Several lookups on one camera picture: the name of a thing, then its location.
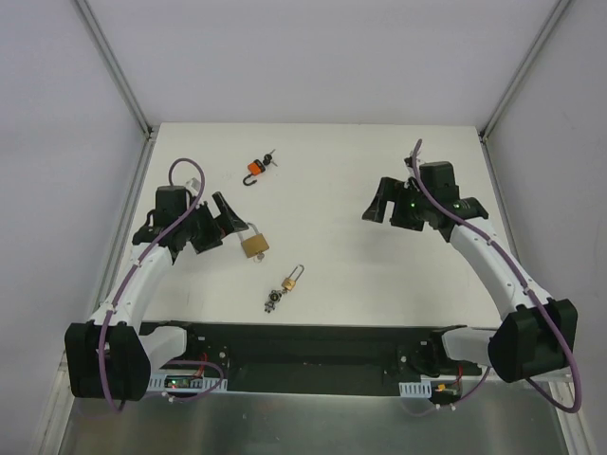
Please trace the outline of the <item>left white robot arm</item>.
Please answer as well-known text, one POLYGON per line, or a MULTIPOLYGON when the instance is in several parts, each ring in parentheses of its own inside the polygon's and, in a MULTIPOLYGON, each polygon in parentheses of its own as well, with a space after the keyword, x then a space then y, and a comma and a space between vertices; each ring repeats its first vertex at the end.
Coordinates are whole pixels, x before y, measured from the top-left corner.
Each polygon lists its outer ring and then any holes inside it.
POLYGON ((198 362, 201 348, 184 329, 161 326, 144 335, 140 327, 160 282, 186 246, 200 254, 248 229, 221 192, 212 199, 217 215, 184 186, 156 189, 156 205, 133 236, 121 282, 87 321, 73 323, 65 332, 75 397, 138 401, 160 367, 173 361, 178 368, 189 369, 198 362))

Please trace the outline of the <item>large brass padlock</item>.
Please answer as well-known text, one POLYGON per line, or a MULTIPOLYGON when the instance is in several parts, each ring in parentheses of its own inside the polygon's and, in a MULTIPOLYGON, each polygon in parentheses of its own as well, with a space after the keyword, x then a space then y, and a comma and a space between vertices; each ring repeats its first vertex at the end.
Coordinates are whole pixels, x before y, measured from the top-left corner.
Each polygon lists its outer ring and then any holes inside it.
POLYGON ((259 253, 264 253, 266 256, 266 252, 269 250, 269 244, 264 235, 260 233, 258 228, 252 223, 248 223, 248 230, 252 231, 252 235, 249 237, 245 237, 243 231, 237 233, 246 257, 254 260, 254 257, 259 253))

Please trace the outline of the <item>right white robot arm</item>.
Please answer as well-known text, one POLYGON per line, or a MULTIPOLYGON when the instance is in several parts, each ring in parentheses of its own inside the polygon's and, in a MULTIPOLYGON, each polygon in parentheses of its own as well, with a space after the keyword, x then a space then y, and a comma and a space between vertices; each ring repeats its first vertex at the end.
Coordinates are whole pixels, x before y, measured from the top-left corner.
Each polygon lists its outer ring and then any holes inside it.
POLYGON ((492 368, 506 383, 563 368, 577 374, 578 311, 573 303, 554 299, 505 250, 483 205, 461 197, 449 162, 405 163, 410 177, 382 177, 363 220, 382 222, 392 203, 392 226, 413 231, 430 226, 439 232, 471 266, 501 319, 496 329, 451 326, 434 332, 429 367, 445 374, 467 361, 492 368))

